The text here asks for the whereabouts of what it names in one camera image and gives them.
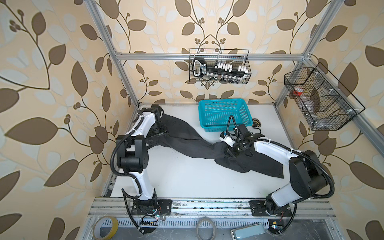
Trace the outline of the dark grey trousers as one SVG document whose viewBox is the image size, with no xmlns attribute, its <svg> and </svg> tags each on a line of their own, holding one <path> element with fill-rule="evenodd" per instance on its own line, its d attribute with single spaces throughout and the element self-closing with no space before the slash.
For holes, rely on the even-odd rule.
<svg viewBox="0 0 384 240">
<path fill-rule="evenodd" d="M 146 144 L 163 146 L 196 159 L 214 160 L 218 165 L 239 172 L 255 171 L 275 178 L 284 178 L 283 164 L 271 157 L 255 151 L 254 147 L 232 157 L 228 145 L 224 142 L 211 144 L 203 139 L 187 122 L 164 114 L 161 122 L 167 127 L 168 133 L 146 137 Z"/>
</svg>

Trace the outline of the teal plastic basket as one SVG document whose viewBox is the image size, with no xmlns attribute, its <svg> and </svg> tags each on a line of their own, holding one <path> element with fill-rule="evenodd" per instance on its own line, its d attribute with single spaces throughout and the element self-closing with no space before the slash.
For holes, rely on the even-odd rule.
<svg viewBox="0 0 384 240">
<path fill-rule="evenodd" d="M 243 99 L 202 100 L 199 102 L 199 121 L 206 132 L 223 132 L 230 116 L 237 125 L 250 127 L 253 124 L 249 108 Z"/>
</svg>

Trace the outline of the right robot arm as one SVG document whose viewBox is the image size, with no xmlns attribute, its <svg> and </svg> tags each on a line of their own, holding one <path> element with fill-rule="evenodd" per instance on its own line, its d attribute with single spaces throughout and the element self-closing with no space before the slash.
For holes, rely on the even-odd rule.
<svg viewBox="0 0 384 240">
<path fill-rule="evenodd" d="M 331 175 L 322 167 L 317 155 L 312 151 L 301 152 L 284 146 L 262 134 L 249 132 L 245 125 L 220 134 L 231 157 L 239 157 L 246 151 L 255 153 L 262 160 L 272 160 L 289 169 L 290 181 L 285 186 L 266 197 L 266 213 L 277 215 L 278 211 L 289 204 L 297 204 L 310 198 L 327 199 L 335 193 L 335 183 Z"/>
</svg>

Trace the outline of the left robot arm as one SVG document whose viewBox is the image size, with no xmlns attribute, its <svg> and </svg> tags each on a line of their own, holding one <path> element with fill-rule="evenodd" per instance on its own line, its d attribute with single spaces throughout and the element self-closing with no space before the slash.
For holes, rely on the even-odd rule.
<svg viewBox="0 0 384 240">
<path fill-rule="evenodd" d="M 122 189 L 122 194 L 125 199 L 132 199 L 133 207 L 141 211 L 152 212 L 159 209 L 156 190 L 151 185 L 146 171 L 149 163 L 146 140 L 168 132 L 167 127 L 161 122 L 163 112 L 159 105 L 139 110 L 133 128 L 116 139 L 110 160 L 114 175 L 132 179 L 137 194 L 129 195 L 125 189 Z"/>
</svg>

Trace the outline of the black white tool set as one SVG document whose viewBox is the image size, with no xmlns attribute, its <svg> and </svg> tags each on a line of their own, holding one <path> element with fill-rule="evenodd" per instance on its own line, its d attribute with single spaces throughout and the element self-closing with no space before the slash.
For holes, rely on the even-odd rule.
<svg viewBox="0 0 384 240">
<path fill-rule="evenodd" d="M 194 77 L 202 78 L 206 75 L 228 75 L 233 77 L 246 78 L 251 76 L 251 72 L 246 70 L 245 66 L 239 66 L 238 70 L 233 68 L 233 65 L 221 64 L 218 61 L 214 65 L 208 65 L 204 58 L 196 57 L 192 61 L 192 74 Z"/>
</svg>

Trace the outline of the red white small item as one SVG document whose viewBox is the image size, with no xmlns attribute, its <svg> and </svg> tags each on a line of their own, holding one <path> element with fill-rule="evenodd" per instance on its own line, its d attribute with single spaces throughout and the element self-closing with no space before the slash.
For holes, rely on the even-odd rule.
<svg viewBox="0 0 384 240">
<path fill-rule="evenodd" d="M 292 95 L 294 97 L 300 97 L 304 93 L 304 89 L 301 87 L 294 87 L 292 91 Z"/>
</svg>

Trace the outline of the yellow tape roll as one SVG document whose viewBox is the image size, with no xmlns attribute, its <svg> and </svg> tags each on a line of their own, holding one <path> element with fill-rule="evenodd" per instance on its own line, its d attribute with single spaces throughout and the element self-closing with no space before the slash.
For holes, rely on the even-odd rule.
<svg viewBox="0 0 384 240">
<path fill-rule="evenodd" d="M 111 240 L 119 228 L 118 219 L 111 216 L 105 216 L 97 220 L 92 227 L 92 236 L 94 240 Z"/>
</svg>

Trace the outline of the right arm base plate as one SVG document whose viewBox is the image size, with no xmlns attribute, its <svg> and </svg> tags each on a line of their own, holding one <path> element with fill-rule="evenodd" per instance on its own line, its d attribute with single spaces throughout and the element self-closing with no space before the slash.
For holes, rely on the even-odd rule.
<svg viewBox="0 0 384 240">
<path fill-rule="evenodd" d="M 291 217 L 293 208 L 289 204 L 282 207 L 276 205 L 273 201 L 252 200 L 249 201 L 253 217 Z"/>
</svg>

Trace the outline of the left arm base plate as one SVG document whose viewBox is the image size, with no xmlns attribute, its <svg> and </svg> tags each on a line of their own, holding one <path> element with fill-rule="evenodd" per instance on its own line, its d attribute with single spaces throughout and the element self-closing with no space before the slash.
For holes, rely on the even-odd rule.
<svg viewBox="0 0 384 240">
<path fill-rule="evenodd" d="M 134 200 L 133 212 L 138 216 L 169 215 L 172 210 L 172 200 Z"/>
</svg>

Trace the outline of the aluminium front rail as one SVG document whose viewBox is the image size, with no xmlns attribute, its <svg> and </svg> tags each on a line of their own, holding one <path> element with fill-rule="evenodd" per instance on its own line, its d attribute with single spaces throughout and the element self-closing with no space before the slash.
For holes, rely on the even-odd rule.
<svg viewBox="0 0 384 240">
<path fill-rule="evenodd" d="M 264 199 L 225 199 L 225 198 L 169 198 L 159 200 L 172 200 L 172 210 L 166 217 L 174 218 L 231 218 L 231 219 L 289 219 L 290 217 L 253 217 L 249 201 Z M 128 206 L 133 212 L 133 201 L 128 199 Z M 296 220 L 336 220 L 336 214 L 328 200 L 306 200 L 297 204 Z M 128 217 L 123 198 L 96 198 L 91 206 L 88 217 L 114 216 Z"/>
</svg>

